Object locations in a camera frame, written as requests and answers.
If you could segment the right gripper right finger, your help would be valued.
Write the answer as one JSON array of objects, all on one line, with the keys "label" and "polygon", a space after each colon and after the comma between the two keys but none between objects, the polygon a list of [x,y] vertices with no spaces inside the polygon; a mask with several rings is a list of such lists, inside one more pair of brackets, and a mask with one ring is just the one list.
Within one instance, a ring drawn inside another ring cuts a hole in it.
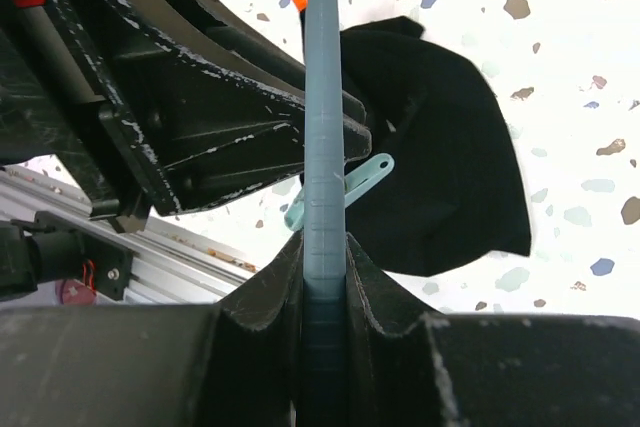
[{"label": "right gripper right finger", "polygon": [[354,426],[635,426],[639,324],[441,314],[347,241]]}]

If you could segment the teal hanger with clips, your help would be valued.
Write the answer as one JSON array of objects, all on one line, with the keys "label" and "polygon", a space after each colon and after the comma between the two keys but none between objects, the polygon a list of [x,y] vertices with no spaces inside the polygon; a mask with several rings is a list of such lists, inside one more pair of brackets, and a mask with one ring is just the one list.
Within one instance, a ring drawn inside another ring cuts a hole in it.
[{"label": "teal hanger with clips", "polygon": [[303,312],[296,423],[344,426],[346,231],[337,0],[308,0],[304,57]]}]

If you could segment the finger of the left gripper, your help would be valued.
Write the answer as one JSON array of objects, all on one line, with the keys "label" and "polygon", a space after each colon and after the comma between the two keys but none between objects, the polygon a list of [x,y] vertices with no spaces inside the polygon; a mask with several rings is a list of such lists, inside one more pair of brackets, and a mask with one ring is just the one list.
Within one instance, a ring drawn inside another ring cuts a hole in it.
[{"label": "finger of the left gripper", "polygon": [[304,69],[278,79],[211,41],[136,40],[112,58],[109,134],[162,215],[222,206],[303,168]]},{"label": "finger of the left gripper", "polygon": [[100,38],[136,108],[172,122],[301,122],[304,68],[219,0],[106,0]]}]

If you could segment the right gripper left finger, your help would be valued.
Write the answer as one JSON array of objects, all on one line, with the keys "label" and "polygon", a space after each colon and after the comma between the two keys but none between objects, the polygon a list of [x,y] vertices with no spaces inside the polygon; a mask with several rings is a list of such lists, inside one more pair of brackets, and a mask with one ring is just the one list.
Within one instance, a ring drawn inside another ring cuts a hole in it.
[{"label": "right gripper left finger", "polygon": [[5,426],[286,426],[297,247],[214,304],[1,312]]}]

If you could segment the light teal clothespin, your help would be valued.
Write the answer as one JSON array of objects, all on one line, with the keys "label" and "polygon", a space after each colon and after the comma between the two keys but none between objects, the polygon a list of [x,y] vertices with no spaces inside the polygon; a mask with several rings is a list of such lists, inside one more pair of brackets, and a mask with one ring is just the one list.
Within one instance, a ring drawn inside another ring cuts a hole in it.
[{"label": "light teal clothespin", "polygon": [[[394,169],[395,161],[388,153],[367,159],[344,177],[344,203],[348,208],[374,188]],[[301,189],[284,215],[286,227],[297,232],[304,226],[304,189]]]}]

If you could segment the black underwear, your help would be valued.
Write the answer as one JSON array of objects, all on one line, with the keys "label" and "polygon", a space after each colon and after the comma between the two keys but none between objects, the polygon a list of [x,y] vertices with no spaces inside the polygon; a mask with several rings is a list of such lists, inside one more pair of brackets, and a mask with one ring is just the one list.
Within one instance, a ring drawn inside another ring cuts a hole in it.
[{"label": "black underwear", "polygon": [[509,128],[474,64],[404,16],[342,31],[346,91],[392,171],[346,211],[384,270],[432,276],[499,251],[528,256],[527,198]]}]

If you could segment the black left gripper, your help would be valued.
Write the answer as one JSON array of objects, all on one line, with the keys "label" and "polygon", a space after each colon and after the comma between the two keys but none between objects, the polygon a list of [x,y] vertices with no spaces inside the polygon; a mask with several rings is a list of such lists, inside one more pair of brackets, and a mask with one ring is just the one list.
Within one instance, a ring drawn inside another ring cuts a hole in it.
[{"label": "black left gripper", "polygon": [[166,0],[3,0],[1,133],[52,150],[119,230],[180,211]]}]

